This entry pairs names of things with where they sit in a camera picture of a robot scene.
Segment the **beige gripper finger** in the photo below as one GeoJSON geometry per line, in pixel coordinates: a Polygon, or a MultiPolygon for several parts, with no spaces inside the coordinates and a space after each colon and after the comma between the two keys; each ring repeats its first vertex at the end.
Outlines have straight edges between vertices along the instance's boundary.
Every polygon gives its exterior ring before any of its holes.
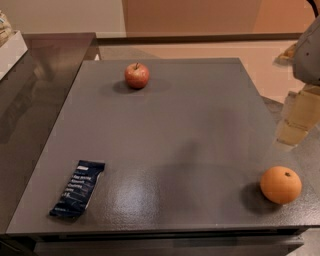
{"type": "Polygon", "coordinates": [[[293,58],[294,58],[294,55],[295,55],[296,46],[297,46],[297,44],[294,43],[293,45],[288,47],[284,52],[282,52],[277,57],[277,60],[280,63],[284,63],[284,64],[291,63],[293,61],[293,58]]]}
{"type": "Polygon", "coordinates": [[[288,93],[276,130],[276,141],[297,146],[319,122],[320,87],[306,84],[298,93],[288,93]]]}

